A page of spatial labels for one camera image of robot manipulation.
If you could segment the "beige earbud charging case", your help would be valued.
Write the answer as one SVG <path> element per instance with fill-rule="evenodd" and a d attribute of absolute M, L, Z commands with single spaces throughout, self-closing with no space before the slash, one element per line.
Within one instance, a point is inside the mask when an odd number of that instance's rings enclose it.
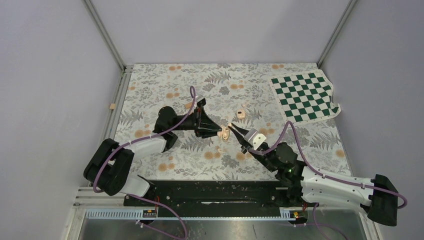
<path fill-rule="evenodd" d="M 221 131 L 217 132 L 217 136 L 223 141 L 223 142 L 227 142 L 229 140 L 230 137 L 230 129 L 228 126 L 221 126 Z"/>

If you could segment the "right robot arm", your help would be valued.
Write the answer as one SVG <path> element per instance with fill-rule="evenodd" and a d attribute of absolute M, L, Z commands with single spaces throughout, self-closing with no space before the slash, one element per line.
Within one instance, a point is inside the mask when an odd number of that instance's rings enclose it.
<path fill-rule="evenodd" d="M 255 129 L 247 130 L 234 124 L 228 127 L 241 145 L 242 153 L 250 153 L 285 187 L 286 202 L 351 209 L 381 225 L 395 227 L 398 216 L 399 192 L 388 177 L 373 178 L 336 174 L 313 167 L 304 154 L 295 153 L 286 143 L 270 147 L 266 137 Z"/>

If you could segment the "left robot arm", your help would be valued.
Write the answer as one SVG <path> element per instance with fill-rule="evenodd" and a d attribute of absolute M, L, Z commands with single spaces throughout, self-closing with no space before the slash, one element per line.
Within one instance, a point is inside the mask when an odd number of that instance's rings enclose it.
<path fill-rule="evenodd" d="M 178 137 L 170 128 L 177 131 L 194 131 L 199 138 L 215 137 L 222 128 L 213 122 L 204 108 L 196 107 L 188 116 L 177 115 L 170 106 L 158 112 L 153 132 L 158 137 L 130 143 L 119 148 L 119 143 L 111 138 L 105 139 L 83 171 L 83 177 L 95 183 L 97 188 L 109 196 L 118 193 L 135 195 L 144 206 L 152 204 L 155 192 L 143 177 L 130 173 L 133 160 L 140 160 L 153 154 L 170 150 Z"/>

